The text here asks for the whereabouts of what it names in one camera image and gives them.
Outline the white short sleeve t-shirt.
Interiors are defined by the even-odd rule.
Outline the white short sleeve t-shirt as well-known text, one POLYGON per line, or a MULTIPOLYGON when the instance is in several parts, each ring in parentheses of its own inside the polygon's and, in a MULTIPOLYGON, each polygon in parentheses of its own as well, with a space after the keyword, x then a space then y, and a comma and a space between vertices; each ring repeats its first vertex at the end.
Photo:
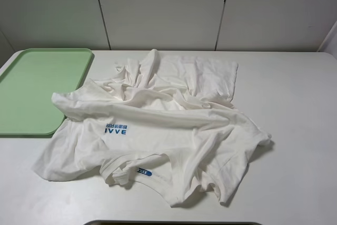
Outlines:
POLYGON ((54 93, 65 120, 33 170, 71 181, 99 169, 108 185, 141 183, 171 206, 212 190, 225 203, 271 136, 232 104, 238 64, 151 50, 114 77, 54 93))

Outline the green plastic tray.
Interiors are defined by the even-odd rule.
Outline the green plastic tray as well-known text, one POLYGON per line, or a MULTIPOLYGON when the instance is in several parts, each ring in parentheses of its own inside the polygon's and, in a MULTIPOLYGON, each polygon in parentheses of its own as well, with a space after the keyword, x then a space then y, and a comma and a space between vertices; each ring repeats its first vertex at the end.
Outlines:
POLYGON ((79 88, 93 53, 86 48, 27 49, 1 74, 1 136, 49 136, 64 120, 53 93, 79 88))

